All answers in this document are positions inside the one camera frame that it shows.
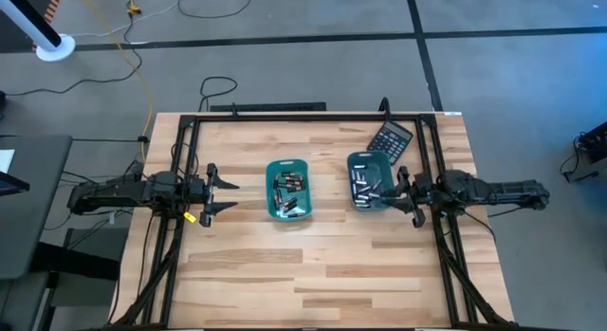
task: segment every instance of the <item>wooden tabletop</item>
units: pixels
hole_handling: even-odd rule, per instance
[[[169,169],[179,116],[157,115],[145,165],[147,175]],[[447,168],[475,174],[462,116],[436,117]],[[401,124],[415,131],[412,122]],[[221,212],[210,228],[186,223],[169,326],[449,325],[432,220],[416,230],[410,215],[394,209],[358,212],[350,202],[345,160],[350,153],[364,150],[380,125],[347,121],[203,123],[197,146],[199,173],[205,172],[207,163],[217,164],[222,178],[241,189],[216,190],[215,200],[239,204]],[[429,131],[425,135],[432,175],[436,176]],[[301,222],[276,222],[266,211],[266,166],[291,157],[309,165],[314,211]],[[401,164],[411,174],[422,171],[416,138],[393,167],[393,174]],[[191,212],[197,215],[199,207]],[[485,209],[471,208],[469,212],[487,221]],[[137,296],[150,214],[138,209],[133,216],[114,319]],[[459,222],[471,279],[495,310],[511,320],[491,235],[469,217],[459,217]],[[144,283],[158,224],[155,219],[146,246]],[[465,320],[461,288],[454,282],[460,319]],[[161,297],[156,294],[153,321],[158,319]]]

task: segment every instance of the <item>calculator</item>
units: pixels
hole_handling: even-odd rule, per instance
[[[391,121],[384,122],[373,137],[367,151],[381,151],[388,155],[390,165],[396,164],[409,142],[414,137],[406,128]]]

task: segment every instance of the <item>black clamp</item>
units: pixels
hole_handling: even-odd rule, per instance
[[[388,98],[384,97],[381,99],[381,103],[379,104],[378,112],[385,112],[384,116],[386,121],[392,119],[392,113],[390,112],[390,103],[388,102]]]
[[[240,116],[238,115],[238,109],[236,108],[236,103],[232,102],[231,103],[231,115],[233,118],[239,118]]]

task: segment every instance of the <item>black metal frame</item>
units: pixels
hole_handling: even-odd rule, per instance
[[[239,114],[232,111],[228,115],[183,115],[179,119],[179,125],[177,130],[177,136],[175,139],[175,156],[171,163],[171,171],[177,172],[179,163],[181,161],[181,151],[186,141],[186,133],[188,129],[192,129],[192,134],[188,142],[191,147],[188,148],[188,156],[186,159],[186,166],[184,172],[189,175],[192,171],[192,165],[196,152],[196,145],[198,144],[200,125],[204,122],[247,122],[247,121],[385,121],[386,119],[396,121],[410,121],[415,125],[415,131],[417,135],[417,141],[419,144],[419,151],[422,160],[423,172],[430,178],[432,178],[432,168],[430,164],[430,156],[428,153],[428,147],[426,145],[424,125],[430,129],[432,136],[432,146],[434,149],[436,163],[438,166],[438,172],[443,174],[446,171],[445,160],[442,154],[442,148],[438,136],[438,129],[436,125],[436,117],[434,114],[391,114],[390,107],[383,105],[380,106],[380,110],[385,110],[384,114]],[[455,301],[455,292],[453,290],[453,283],[451,279],[451,270],[454,270],[456,277],[462,281],[468,279],[468,269],[466,266],[466,259],[464,257],[463,245],[461,241],[461,235],[457,226],[455,216],[448,216],[448,221],[451,227],[451,241],[454,248],[454,254],[451,254],[447,243],[445,242],[444,231],[441,225],[442,213],[438,211],[437,207],[432,207],[432,224],[434,237],[438,248],[438,254],[440,258],[441,275],[445,286],[445,294],[447,299],[447,306],[449,310],[449,317],[451,321],[451,327],[456,325],[463,325],[459,320],[457,311],[457,303]],[[142,324],[149,324],[152,316],[152,308],[154,305],[155,294],[157,283],[160,278],[166,273],[167,281],[164,290],[164,297],[160,312],[161,325],[168,325],[169,315],[171,313],[171,304],[173,300],[173,291],[175,289],[175,276],[178,253],[181,245],[181,238],[184,230],[184,219],[177,218],[174,229],[174,239],[171,244],[170,250],[167,254],[162,257],[162,250],[167,239],[168,232],[168,219],[162,218],[160,221],[160,227],[158,229],[156,238],[156,248],[154,251],[154,259],[152,263],[152,273],[154,278],[152,282],[148,283],[141,292],[141,295],[148,295],[148,299],[142,302],[141,308],[143,308],[143,317],[141,320]],[[491,316],[493,312],[490,306],[483,300],[480,293],[476,290],[472,283],[467,281],[462,284],[464,288],[464,298],[466,302],[466,309],[468,312],[468,321],[470,324],[476,324],[478,322],[476,317],[475,302],[481,311],[487,311],[483,313],[487,319],[487,316]],[[500,322],[499,320],[492,319],[489,322]]]

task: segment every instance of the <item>yellow tag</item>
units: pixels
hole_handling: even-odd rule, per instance
[[[191,213],[189,213],[187,211],[185,211],[183,213],[183,217],[185,217],[188,221],[190,221],[192,223],[196,222],[196,217],[194,217],[194,215],[192,215]]]

